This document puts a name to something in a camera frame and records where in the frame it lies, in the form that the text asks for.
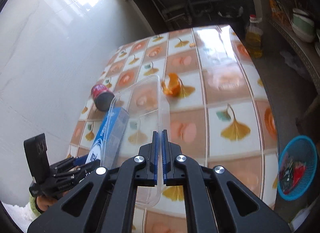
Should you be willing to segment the person's left hand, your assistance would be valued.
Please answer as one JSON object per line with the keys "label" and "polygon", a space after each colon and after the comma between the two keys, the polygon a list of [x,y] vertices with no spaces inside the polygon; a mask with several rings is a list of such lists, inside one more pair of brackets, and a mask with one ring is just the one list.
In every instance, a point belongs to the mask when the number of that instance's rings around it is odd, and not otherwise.
{"label": "person's left hand", "polygon": [[49,207],[57,203],[57,199],[54,197],[47,197],[45,195],[37,196],[35,198],[35,205],[39,212],[45,212]]}

